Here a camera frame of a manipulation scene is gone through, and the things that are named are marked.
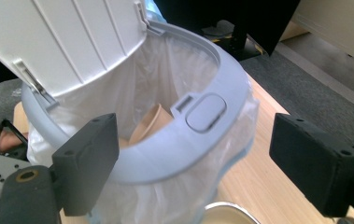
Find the trash can lid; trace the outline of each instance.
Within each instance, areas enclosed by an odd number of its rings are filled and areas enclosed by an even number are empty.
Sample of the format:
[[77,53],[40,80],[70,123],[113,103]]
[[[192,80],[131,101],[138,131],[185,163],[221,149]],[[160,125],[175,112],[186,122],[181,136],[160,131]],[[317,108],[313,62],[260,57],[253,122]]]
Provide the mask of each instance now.
[[0,1],[0,61],[57,96],[105,75],[146,39],[145,0]]

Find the trash can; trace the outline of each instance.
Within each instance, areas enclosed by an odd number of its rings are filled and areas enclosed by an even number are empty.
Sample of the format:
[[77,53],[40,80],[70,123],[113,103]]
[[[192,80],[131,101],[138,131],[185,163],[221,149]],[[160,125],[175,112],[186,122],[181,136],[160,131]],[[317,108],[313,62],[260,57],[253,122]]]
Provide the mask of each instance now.
[[120,157],[97,223],[199,223],[225,172],[247,155],[258,102],[229,54],[148,21],[144,1],[0,1],[0,61],[20,77],[32,164],[87,121],[116,113],[129,138],[161,104],[174,117]]

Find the wooden table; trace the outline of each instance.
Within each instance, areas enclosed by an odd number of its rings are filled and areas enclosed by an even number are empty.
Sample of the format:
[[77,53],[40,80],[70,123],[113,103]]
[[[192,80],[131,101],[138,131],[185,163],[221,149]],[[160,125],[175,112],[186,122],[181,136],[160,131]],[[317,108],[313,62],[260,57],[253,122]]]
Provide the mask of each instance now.
[[[336,219],[323,217],[271,160],[269,146],[275,113],[287,111],[255,80],[251,82],[254,96],[261,101],[255,142],[249,154],[221,180],[216,201],[237,203],[261,224],[335,223]],[[20,105],[15,111],[15,121],[25,118]],[[63,217],[63,223],[86,222],[79,217]]]

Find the metal bowl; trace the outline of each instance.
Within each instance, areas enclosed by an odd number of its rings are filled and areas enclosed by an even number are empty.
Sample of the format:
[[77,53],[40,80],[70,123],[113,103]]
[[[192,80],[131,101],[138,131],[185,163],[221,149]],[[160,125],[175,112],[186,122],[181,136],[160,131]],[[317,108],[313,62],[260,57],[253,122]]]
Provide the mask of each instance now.
[[260,222],[237,204],[218,202],[205,207],[202,224],[260,224]]

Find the white lid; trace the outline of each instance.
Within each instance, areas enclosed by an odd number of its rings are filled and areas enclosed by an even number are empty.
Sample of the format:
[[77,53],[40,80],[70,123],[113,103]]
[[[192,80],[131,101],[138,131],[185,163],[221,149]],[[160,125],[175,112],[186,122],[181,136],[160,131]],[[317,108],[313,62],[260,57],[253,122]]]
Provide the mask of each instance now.
[[144,0],[0,1],[0,61],[56,96],[123,62],[146,29]]

